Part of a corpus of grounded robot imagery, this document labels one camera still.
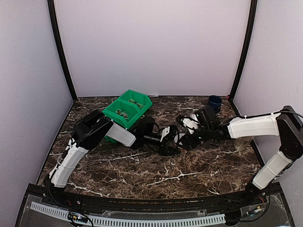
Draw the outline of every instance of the blue cup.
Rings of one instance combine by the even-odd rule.
[[[217,114],[221,110],[222,99],[219,96],[209,96],[207,105],[210,105]]]

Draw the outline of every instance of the black wire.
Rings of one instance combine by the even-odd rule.
[[[265,113],[265,114],[259,114],[259,115],[252,115],[252,116],[246,116],[246,117],[239,116],[239,117],[242,119],[250,119],[250,118],[254,118],[254,117],[263,117],[263,116],[269,116],[271,114],[278,114],[278,113],[289,113],[289,114],[291,113],[291,114],[298,115],[299,117],[303,118],[303,115],[296,113],[296,112],[287,111],[287,110],[280,110],[280,111],[276,111],[274,113]]]
[[[75,213],[77,213],[77,214],[81,214],[79,211],[74,210],[74,209],[69,208],[69,207],[66,207],[66,206],[64,206],[64,205],[62,205],[62,204],[60,204],[60,203],[58,203],[57,200],[54,199],[54,197],[53,197],[53,195],[52,195],[52,192],[51,192],[51,183],[52,183],[51,180],[52,180],[53,175],[55,174],[55,172],[56,172],[56,171],[53,172],[53,174],[52,174],[52,176],[50,177],[50,180],[49,180],[50,182],[49,182],[48,190],[49,190],[49,194],[50,194],[51,198],[52,198],[53,201],[54,201],[55,203],[57,203],[60,207],[66,208],[67,210],[73,211],[73,212],[75,212]],[[91,220],[87,215],[85,215],[85,214],[81,214],[81,215],[84,216],[84,217],[86,217],[86,218],[89,220],[89,222],[91,223],[91,226],[94,227],[94,223],[92,222],[92,220]]]
[[[263,217],[264,214],[268,211],[268,208],[270,206],[270,185],[269,185],[269,193],[268,193],[268,195],[269,195],[269,198],[268,198],[267,207],[265,208],[265,210],[263,211],[263,213],[259,217],[257,217],[256,219],[253,219],[253,220],[240,220],[239,222],[253,222],[253,221],[256,221],[256,220],[260,219],[261,217]]]
[[[157,132],[157,134],[159,134],[160,133],[160,127],[159,127],[159,125],[155,122],[155,125],[157,126],[157,128],[158,128],[158,132]]]
[[[226,220],[226,221],[228,221],[228,222],[233,222],[233,221],[238,221],[238,222],[254,222],[254,221],[259,220],[261,217],[263,217],[265,215],[265,213],[268,211],[268,208],[270,206],[270,194],[271,194],[270,193],[271,192],[270,191],[270,186],[271,186],[271,184],[269,184],[269,193],[268,193],[269,199],[268,199],[268,204],[267,204],[266,208],[264,209],[263,213],[259,217],[257,217],[256,219],[253,219],[253,220],[241,220],[244,217],[248,217],[248,215],[245,214],[245,215],[242,215],[241,217],[239,217],[237,219],[230,219],[230,220]]]
[[[294,115],[298,115],[299,117],[302,117],[303,118],[303,115],[299,114],[299,113],[296,113],[296,112],[292,112],[292,111],[286,111],[286,110],[281,110],[279,111],[280,113],[291,113],[291,114],[294,114]]]

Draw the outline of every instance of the white wall panel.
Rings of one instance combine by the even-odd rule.
[[[78,96],[228,95],[249,0],[56,0]]]
[[[0,226],[12,227],[72,105],[46,0],[0,7]]]
[[[241,114],[261,114],[291,105],[303,114],[303,1],[259,1],[250,50],[235,103]],[[265,161],[279,138],[256,139]],[[280,182],[297,226],[303,223],[303,158]]]

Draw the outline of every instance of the green plastic basket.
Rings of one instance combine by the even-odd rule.
[[[129,103],[129,100],[134,100],[135,102],[141,104],[142,108],[139,106],[139,112],[141,113],[141,116],[152,106],[152,102],[150,98],[147,95],[144,95],[142,93],[128,90],[123,95],[121,95],[118,100],[124,100]]]
[[[102,112],[106,117],[109,117],[114,122],[121,126],[130,129],[133,124],[140,119],[140,117],[152,106],[152,102],[147,95],[141,94],[136,91],[128,90],[112,104],[110,104]],[[121,110],[127,114],[127,118],[120,116],[116,113]],[[107,141],[116,143],[115,140],[105,137]]]

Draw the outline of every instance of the marble tabletop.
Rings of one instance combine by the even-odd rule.
[[[116,97],[79,98],[66,118],[47,157],[39,185],[57,163],[70,139],[75,122],[95,109],[103,110]],[[203,96],[151,97],[153,106],[145,113],[161,127],[178,115],[190,115],[207,103]],[[235,113],[223,99],[219,117]],[[260,169],[252,147],[237,151],[233,141],[205,142],[191,151],[162,157],[144,146],[131,150],[102,140],[79,162],[71,174],[66,191],[124,199],[181,199],[218,195],[244,190],[245,184]]]

